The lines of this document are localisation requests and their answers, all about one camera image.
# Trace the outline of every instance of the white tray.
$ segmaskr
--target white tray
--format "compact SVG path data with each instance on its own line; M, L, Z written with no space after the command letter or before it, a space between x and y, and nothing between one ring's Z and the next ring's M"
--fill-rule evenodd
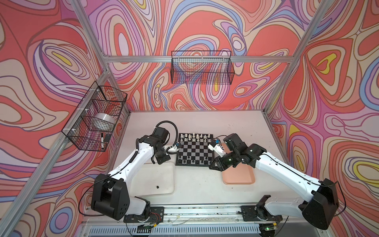
M144 164L130 186L128 192L132 197L172 194L175 190L175 165L172 162Z

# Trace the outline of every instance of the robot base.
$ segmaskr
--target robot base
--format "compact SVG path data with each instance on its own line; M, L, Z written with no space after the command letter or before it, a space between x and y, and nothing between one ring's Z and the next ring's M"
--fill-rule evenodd
M142 215L126 215L124 223L160 223L163 221L164 207L149 207Z

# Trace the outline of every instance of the white bowl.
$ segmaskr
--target white bowl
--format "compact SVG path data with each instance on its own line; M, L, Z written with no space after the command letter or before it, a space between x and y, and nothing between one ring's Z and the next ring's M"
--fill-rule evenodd
M101 120L94 119L93 124L98 129L111 130L113 128L114 124L116 123L115 119L106 113L97 113L95 115L95 118L98 118L98 119L107 121L109 123L112 123L112 124L109 124L107 122L102 122Z

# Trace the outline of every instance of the swirly patterned wall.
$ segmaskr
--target swirly patterned wall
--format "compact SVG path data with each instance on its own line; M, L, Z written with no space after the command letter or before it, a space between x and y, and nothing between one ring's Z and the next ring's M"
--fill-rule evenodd
M107 55L171 55L222 50L232 55L292 55L317 0L91 1L85 5ZM113 63L130 110L263 109L285 65L235 63L231 86L172 85L170 64Z
M292 55L317 7L318 0L94 0L85 10L107 55Z
M269 113L291 165L341 183L335 236L379 236L378 38L378 1L335 1Z
M0 1L0 218L101 73L69 0ZM106 152L67 145L12 236L75 233L124 121Z
M130 110L263 109L284 63L235 63L231 85L173 85L170 63L113 63Z

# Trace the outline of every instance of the vent grille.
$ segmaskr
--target vent grille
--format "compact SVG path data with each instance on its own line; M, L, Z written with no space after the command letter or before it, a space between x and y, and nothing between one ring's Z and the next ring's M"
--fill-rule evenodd
M128 226L133 235L137 233L137 226ZM161 225L153 228L150 235L177 235L177 234L259 234L259 224L183 224L177 226ZM126 226L92 226L89 236L124 236L128 233Z

